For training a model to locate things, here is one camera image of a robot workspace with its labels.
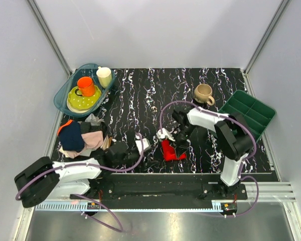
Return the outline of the red underwear white trim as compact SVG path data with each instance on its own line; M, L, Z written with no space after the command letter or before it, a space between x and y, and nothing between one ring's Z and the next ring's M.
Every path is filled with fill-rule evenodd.
M163 150L163 157L166 162L168 161L179 161L187 158L187 155L185 153L181 154L179 157L176 155L176 151L171 146L169 140L163 140L161 142L162 150Z

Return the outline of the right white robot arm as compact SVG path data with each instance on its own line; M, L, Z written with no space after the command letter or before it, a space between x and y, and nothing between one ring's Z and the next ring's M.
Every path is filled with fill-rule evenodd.
M204 112L196 108L189 112L173 111L172 117L178 123L172 133L172 145L177 157L188 149L188 138L196 127L208 129L216 134L225 159L220 180L214 191L224 199L231 198L240 184L243 161L255 146L254 136L248 130L244 117L239 112L217 116L214 112Z

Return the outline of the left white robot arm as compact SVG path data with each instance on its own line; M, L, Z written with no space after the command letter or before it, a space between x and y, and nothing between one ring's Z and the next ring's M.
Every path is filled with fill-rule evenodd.
M34 207L47 198L67 198L74 194L92 199L98 194L98 186L90 180L99 177L102 171L124 173L135 169L151 149L146 138L135 140L135 144L131 151L122 141L106 149L104 163L109 162L108 165L102 165L96 158L65 163L41 157L15 176L18 190L15 199L24 208Z

